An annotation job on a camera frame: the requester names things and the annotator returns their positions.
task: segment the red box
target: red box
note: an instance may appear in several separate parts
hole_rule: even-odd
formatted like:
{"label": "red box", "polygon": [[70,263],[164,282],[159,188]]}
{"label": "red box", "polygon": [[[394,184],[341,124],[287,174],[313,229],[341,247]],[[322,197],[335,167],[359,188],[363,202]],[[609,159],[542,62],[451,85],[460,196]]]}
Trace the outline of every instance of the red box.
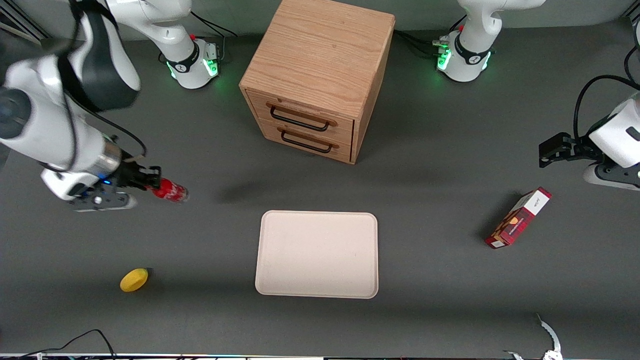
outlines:
{"label": "red box", "polygon": [[494,249],[511,245],[549,199],[551,199],[551,193],[543,188],[527,193],[484,242]]}

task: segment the gray table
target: gray table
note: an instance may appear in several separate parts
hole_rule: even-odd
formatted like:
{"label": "gray table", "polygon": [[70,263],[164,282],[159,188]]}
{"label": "gray table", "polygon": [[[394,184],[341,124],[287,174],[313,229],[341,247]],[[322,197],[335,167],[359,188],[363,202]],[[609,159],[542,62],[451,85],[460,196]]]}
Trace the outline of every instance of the gray table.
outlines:
{"label": "gray table", "polygon": [[[551,346],[539,311],[567,358],[637,358],[640,194],[586,184],[587,162],[541,170],[537,159],[542,140],[571,129],[583,84],[622,74],[628,24],[507,29],[469,84],[394,38],[355,166],[263,139],[237,87],[258,42],[229,41],[221,77],[195,91],[179,88],[152,43],[126,45],[143,90],[132,108],[106,115],[146,141],[147,165],[190,189],[186,205],[137,193],[132,210],[73,213],[34,161],[12,153],[0,176],[0,352],[98,327],[117,352],[539,357]],[[595,85],[582,128],[630,93]],[[487,247],[518,194],[538,186],[554,194],[539,218],[514,246]],[[378,296],[259,295],[260,217],[270,209],[374,213]],[[122,293],[121,277],[137,267],[154,268],[153,279]],[[105,349],[88,338],[69,351]]]}

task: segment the white tray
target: white tray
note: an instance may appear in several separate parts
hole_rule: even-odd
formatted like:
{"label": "white tray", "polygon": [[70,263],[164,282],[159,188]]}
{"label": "white tray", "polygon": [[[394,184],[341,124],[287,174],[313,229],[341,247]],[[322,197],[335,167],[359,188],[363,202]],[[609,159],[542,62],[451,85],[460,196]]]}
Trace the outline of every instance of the white tray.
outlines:
{"label": "white tray", "polygon": [[255,289],[263,295],[371,299],[378,293],[378,221],[369,213],[267,211]]}

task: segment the wood grain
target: wood grain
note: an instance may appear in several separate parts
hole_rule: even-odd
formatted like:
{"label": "wood grain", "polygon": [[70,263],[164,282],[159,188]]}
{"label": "wood grain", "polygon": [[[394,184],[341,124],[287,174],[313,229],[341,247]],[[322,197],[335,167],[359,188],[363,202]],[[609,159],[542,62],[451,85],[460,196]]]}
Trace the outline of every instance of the wood grain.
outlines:
{"label": "wood grain", "polygon": [[[249,100],[251,101],[252,107],[255,110],[255,116],[258,119],[270,120],[277,124],[280,124],[281,126],[285,126],[287,129],[299,131],[302,133],[308,133],[318,138],[324,138],[326,140],[337,140],[342,143],[351,144],[351,137],[353,134],[353,120],[331,116],[320,111],[305,109],[302,106],[279,101],[277,98],[268,97],[251,91],[247,92],[247,94]],[[293,119],[304,124],[316,127],[323,127],[324,124],[328,122],[329,126],[326,131],[314,131],[278,119],[274,119],[271,116],[272,106],[274,106],[276,109],[276,115],[281,115],[283,117],[287,117],[289,119]]]}
{"label": "wood grain", "polygon": [[[387,65],[391,14],[331,0],[282,0],[240,88],[260,130],[283,142],[284,130],[307,145],[334,144],[328,154],[355,163]],[[287,117],[317,131],[271,116]]]}
{"label": "wood grain", "polygon": [[359,118],[394,22],[329,0],[283,0],[241,86]]}
{"label": "wood grain", "polygon": [[369,121],[371,120],[371,114],[373,113],[373,108],[378,100],[378,94],[380,93],[380,87],[382,86],[382,79],[385,77],[385,69],[387,68],[387,58],[389,56],[389,48],[391,47],[393,32],[394,29],[390,28],[387,42],[385,44],[385,50],[380,54],[378,72],[371,83],[369,96],[362,110],[362,117],[356,121],[356,124],[353,127],[353,148],[351,150],[351,159],[354,162],[360,154],[360,148],[362,147],[362,141],[364,140],[364,135],[367,132]]}
{"label": "wood grain", "polygon": [[[280,124],[276,124],[268,120],[261,121],[260,128],[262,129],[262,134],[268,140],[275,141],[275,142],[284,144],[286,146],[291,146],[303,151],[307,151],[315,155],[325,156],[327,158],[338,160],[343,163],[351,163],[351,145],[350,144],[340,143],[335,140],[328,142],[324,139],[316,138],[308,134],[303,134],[297,131],[284,129],[284,126],[281,126]],[[293,145],[291,143],[287,143],[282,140],[282,130],[286,130],[286,137],[290,138],[291,140],[295,140],[297,142],[318,147],[320,149],[326,149],[329,145],[331,145],[332,147],[331,151],[328,154],[323,154],[317,151],[307,149],[305,147],[300,147],[297,145]]]}

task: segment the green light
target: green light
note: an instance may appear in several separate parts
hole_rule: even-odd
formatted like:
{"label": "green light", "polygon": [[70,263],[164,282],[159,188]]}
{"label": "green light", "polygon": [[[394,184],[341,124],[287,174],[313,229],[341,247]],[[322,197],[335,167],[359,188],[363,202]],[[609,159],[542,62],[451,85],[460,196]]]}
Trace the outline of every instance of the green light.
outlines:
{"label": "green light", "polygon": [[166,62],[166,66],[169,68],[169,71],[171,72],[171,77],[175,79],[175,74],[173,73],[173,69],[171,68],[171,65],[169,65],[169,62]]}
{"label": "green light", "polygon": [[216,60],[202,59],[202,63],[212,78],[218,75],[218,62]]}
{"label": "green light", "polygon": [[447,49],[438,59],[438,68],[440,70],[445,70],[449,64],[449,59],[451,59],[451,50]]}
{"label": "green light", "polygon": [[486,69],[486,65],[489,63],[489,58],[491,57],[491,51],[486,55],[486,60],[484,61],[484,65],[482,65],[482,69]]}

